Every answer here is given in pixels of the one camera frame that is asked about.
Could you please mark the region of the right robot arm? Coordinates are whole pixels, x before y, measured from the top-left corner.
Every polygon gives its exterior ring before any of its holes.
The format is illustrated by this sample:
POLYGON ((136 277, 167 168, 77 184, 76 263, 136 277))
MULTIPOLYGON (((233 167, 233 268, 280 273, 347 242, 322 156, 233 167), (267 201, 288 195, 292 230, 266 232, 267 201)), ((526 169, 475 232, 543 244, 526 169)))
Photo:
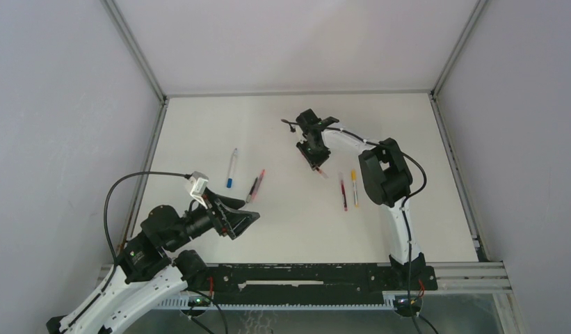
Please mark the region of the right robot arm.
POLYGON ((311 109, 293 122, 283 122, 297 135, 296 147, 313 171, 323 171, 322 165, 336 145, 358 153, 365 193, 389 214, 393 283, 400 289, 411 289, 426 266, 409 214, 409 199, 424 190, 427 183, 422 166, 402 152, 393 138, 370 141, 344 129, 334 117, 319 118, 311 109))

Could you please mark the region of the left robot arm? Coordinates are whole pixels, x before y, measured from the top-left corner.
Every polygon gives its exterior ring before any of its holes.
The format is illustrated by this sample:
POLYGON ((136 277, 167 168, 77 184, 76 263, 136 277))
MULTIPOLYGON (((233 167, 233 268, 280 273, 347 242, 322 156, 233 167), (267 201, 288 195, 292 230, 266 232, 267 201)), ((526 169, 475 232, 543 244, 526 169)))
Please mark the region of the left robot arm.
POLYGON ((123 333, 173 294, 203 288, 207 266, 183 247, 210 230, 230 239, 241 236, 260 217, 245 204, 207 189, 183 214, 170 205, 155 207, 103 281, 76 310, 51 318, 47 332, 123 333))

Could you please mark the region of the white marker orange tip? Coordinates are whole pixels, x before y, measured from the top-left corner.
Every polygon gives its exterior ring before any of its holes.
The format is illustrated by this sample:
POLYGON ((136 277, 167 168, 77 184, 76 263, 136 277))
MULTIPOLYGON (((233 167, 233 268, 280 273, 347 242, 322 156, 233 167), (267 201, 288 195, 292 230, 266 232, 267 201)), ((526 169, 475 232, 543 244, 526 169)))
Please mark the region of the white marker orange tip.
POLYGON ((355 206, 355 207, 359 207, 358 191, 357 191, 357 180, 356 180, 356 178, 353 178, 353 179, 352 179, 352 184, 353 184, 353 202, 354 202, 354 206, 355 206))

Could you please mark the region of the dark red gel pen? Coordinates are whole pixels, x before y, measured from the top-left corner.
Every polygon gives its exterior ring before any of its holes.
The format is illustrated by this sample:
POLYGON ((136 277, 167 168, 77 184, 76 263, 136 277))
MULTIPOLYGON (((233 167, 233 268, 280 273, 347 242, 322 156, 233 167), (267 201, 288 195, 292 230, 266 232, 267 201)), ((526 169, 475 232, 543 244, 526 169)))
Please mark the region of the dark red gel pen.
POLYGON ((317 166, 312 166, 312 170, 316 173, 318 173, 320 175, 320 177, 322 177, 323 179, 328 179, 328 175, 323 172, 319 167, 317 166))

